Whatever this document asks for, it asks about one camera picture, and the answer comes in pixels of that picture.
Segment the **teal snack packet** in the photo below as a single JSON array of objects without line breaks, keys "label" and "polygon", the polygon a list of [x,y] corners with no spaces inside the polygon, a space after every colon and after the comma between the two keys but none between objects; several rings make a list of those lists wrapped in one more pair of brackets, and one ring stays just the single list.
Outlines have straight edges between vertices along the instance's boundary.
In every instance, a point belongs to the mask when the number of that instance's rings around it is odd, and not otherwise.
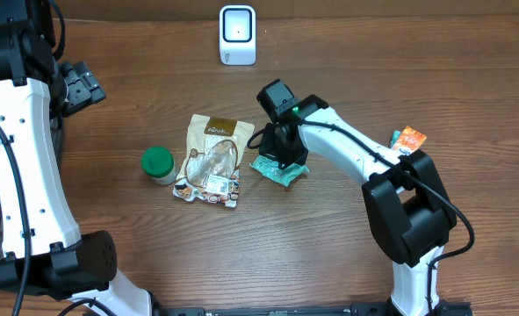
[{"label": "teal snack packet", "polygon": [[276,161],[261,155],[256,157],[250,164],[250,167],[272,182],[281,184],[284,187],[288,187],[293,180],[309,172],[307,166],[301,166],[296,163],[293,163],[286,169],[280,169]]}]

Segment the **beige brown snack pouch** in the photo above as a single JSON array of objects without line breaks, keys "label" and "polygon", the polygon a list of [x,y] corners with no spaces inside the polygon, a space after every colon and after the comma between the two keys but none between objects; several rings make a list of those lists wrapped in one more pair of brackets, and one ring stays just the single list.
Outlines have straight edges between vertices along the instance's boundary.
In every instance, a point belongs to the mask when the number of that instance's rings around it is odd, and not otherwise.
[{"label": "beige brown snack pouch", "polygon": [[247,122],[194,114],[174,196],[235,208],[241,193],[241,161],[254,130]]}]

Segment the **green lid white jar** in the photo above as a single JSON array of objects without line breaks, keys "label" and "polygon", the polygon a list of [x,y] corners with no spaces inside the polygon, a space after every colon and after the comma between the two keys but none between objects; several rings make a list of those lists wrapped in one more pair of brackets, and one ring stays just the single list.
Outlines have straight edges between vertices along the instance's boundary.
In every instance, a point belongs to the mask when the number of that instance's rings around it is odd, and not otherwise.
[{"label": "green lid white jar", "polygon": [[170,185],[177,179],[176,161],[165,147],[147,149],[141,157],[141,167],[156,183]]}]

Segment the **teal tissue pack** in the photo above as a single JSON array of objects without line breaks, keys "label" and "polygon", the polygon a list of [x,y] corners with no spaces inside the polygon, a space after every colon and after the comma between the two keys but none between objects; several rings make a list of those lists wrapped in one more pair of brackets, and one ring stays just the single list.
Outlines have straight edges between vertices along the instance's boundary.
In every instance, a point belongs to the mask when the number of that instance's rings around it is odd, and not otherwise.
[{"label": "teal tissue pack", "polygon": [[395,144],[397,139],[400,137],[400,135],[401,135],[401,131],[399,131],[399,130],[393,131],[393,134],[392,134],[392,136],[390,138],[390,142],[389,142],[389,148],[393,147],[393,145]]}]

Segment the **orange snack packet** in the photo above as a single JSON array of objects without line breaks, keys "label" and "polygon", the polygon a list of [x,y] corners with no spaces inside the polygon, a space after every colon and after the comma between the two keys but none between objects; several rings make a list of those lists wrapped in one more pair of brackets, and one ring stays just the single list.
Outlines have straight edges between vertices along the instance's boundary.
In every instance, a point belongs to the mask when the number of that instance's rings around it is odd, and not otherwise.
[{"label": "orange snack packet", "polygon": [[401,131],[401,135],[393,145],[392,150],[404,155],[410,155],[418,150],[426,139],[427,136],[425,134],[415,130],[411,126],[406,126]]}]

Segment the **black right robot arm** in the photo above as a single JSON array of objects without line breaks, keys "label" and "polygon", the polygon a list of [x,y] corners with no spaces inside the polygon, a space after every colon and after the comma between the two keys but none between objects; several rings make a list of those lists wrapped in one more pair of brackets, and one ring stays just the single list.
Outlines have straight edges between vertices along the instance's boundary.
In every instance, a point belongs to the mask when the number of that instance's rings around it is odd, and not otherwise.
[{"label": "black right robot arm", "polygon": [[256,99],[270,118],[248,147],[281,170],[302,165],[310,153],[357,181],[373,239],[393,263],[393,290],[385,302],[354,303],[349,315],[470,315],[468,303],[436,292],[440,261],[475,242],[467,217],[450,201],[432,159],[420,149],[402,154],[378,144],[344,121],[329,104],[294,96],[277,79]]}]

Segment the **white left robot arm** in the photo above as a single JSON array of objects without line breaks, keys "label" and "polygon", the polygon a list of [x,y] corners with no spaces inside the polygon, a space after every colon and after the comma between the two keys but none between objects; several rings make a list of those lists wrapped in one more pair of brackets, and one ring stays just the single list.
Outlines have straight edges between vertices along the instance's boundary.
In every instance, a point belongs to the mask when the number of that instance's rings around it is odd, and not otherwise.
[{"label": "white left robot arm", "polygon": [[65,21],[53,1],[0,1],[0,291],[66,300],[98,315],[151,316],[150,292],[117,266],[106,231],[81,233],[65,198],[53,133],[105,98],[83,62],[62,60]]}]

